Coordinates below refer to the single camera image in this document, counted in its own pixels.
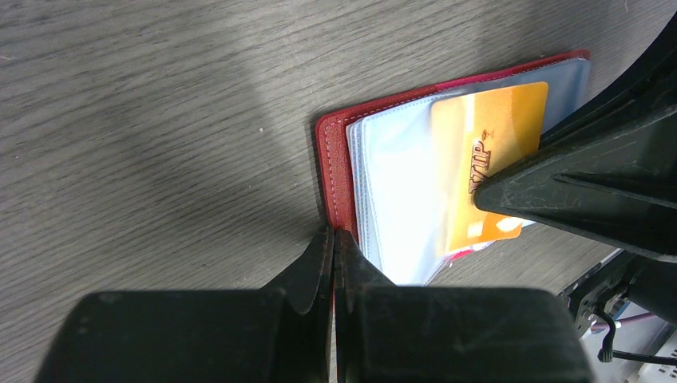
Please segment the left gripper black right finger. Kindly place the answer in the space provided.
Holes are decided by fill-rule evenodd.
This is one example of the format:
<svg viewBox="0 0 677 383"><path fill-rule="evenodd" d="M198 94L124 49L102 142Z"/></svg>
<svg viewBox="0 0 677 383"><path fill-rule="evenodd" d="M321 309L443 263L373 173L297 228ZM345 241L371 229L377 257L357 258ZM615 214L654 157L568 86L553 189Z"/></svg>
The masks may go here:
<svg viewBox="0 0 677 383"><path fill-rule="evenodd" d="M530 288L396 286L334 240L341 382L592 382L564 303Z"/></svg>

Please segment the red leather card holder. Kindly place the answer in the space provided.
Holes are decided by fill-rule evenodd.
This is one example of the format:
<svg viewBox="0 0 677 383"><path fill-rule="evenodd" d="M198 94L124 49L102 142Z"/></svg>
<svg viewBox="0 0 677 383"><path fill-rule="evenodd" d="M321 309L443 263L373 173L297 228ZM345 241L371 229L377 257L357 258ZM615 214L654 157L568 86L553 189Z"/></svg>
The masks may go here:
<svg viewBox="0 0 677 383"><path fill-rule="evenodd" d="M511 68L427 85L321 116L315 127L327 218L398 285L425 285L468 248L438 251L430 109L453 97L543 81L544 130L584 101L590 54L578 49Z"/></svg>

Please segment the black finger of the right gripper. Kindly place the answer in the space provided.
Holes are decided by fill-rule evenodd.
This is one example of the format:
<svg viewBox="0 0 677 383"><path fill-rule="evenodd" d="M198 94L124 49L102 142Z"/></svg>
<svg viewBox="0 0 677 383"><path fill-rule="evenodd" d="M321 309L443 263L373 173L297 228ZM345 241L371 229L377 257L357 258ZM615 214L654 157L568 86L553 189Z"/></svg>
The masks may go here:
<svg viewBox="0 0 677 383"><path fill-rule="evenodd" d="M487 179L485 211L650 259L676 256L676 98L636 102Z"/></svg>
<svg viewBox="0 0 677 383"><path fill-rule="evenodd" d="M646 93L651 85L675 70L676 16L639 58L606 89L545 133L540 147L569 136L585 124L623 108Z"/></svg>

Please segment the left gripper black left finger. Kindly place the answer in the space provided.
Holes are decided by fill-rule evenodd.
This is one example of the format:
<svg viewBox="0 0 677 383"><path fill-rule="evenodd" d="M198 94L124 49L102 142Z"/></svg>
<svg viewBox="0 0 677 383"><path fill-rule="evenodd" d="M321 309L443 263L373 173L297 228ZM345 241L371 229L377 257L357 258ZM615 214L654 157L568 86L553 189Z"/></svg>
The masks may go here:
<svg viewBox="0 0 677 383"><path fill-rule="evenodd" d="M118 290L70 311L39 382L326 382L334 231L258 289Z"/></svg>

